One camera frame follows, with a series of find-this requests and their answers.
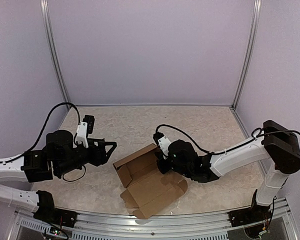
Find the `brown cardboard box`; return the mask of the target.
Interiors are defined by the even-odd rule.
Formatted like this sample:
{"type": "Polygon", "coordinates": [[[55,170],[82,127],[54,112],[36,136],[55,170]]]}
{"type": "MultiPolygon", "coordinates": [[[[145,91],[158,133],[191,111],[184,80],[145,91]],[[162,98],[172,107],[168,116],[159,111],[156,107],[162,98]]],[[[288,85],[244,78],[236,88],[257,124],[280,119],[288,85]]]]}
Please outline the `brown cardboard box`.
{"type": "Polygon", "coordinates": [[[188,190],[187,180],[157,167],[159,148],[150,144],[113,163],[125,190],[120,194],[128,212],[146,220],[176,202],[188,190]]]}

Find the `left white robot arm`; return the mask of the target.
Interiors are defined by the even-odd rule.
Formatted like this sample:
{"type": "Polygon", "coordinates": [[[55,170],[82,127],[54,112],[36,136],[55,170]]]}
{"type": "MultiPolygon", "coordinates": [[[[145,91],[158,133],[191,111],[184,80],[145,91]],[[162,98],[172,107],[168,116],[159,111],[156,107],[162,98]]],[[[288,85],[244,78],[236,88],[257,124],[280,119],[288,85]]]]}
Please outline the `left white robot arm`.
{"type": "MultiPolygon", "coordinates": [[[[85,170],[108,162],[117,143],[104,139],[87,138],[85,143],[74,145],[73,135],[67,130],[57,130],[46,136],[41,150],[30,150],[11,158],[0,159],[0,182],[19,181],[37,183],[64,179],[74,170],[85,170]]],[[[47,191],[21,191],[0,186],[0,202],[6,202],[40,214],[53,223],[60,218],[53,196],[47,191]]]]}

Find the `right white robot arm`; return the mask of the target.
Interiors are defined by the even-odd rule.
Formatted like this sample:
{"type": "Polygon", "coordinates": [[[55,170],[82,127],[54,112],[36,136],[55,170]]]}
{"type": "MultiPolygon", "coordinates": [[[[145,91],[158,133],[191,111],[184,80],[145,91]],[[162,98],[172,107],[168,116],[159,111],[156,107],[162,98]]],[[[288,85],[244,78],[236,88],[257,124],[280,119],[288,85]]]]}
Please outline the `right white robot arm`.
{"type": "Polygon", "coordinates": [[[209,183],[251,163],[271,161],[252,206],[245,212],[250,222],[265,214],[289,176],[300,170],[300,132],[273,120],[265,121],[246,140],[220,151],[203,149],[192,137],[189,141],[170,141],[159,131],[161,127],[157,126],[153,140],[160,150],[157,167],[162,174],[174,171],[192,181],[209,183]]]}

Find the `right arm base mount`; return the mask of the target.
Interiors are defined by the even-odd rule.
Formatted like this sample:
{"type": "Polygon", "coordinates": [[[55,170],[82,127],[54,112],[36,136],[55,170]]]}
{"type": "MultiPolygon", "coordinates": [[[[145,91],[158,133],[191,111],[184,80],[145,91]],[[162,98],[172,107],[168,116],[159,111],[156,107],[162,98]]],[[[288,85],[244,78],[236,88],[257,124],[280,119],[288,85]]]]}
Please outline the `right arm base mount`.
{"type": "Polygon", "coordinates": [[[257,190],[255,190],[252,196],[251,206],[238,210],[232,210],[228,213],[232,227],[238,227],[264,220],[270,220],[272,216],[270,206],[257,205],[256,196],[257,190]]]}

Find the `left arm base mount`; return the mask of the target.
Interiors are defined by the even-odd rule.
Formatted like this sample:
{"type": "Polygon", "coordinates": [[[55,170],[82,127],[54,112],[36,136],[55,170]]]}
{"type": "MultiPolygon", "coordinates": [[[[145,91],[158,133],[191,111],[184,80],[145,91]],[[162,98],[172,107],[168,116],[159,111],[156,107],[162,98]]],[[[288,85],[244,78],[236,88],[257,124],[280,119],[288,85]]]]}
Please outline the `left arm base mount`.
{"type": "Polygon", "coordinates": [[[77,216],[78,213],[75,211],[60,208],[39,208],[33,214],[37,220],[69,228],[75,226],[77,216]]]}

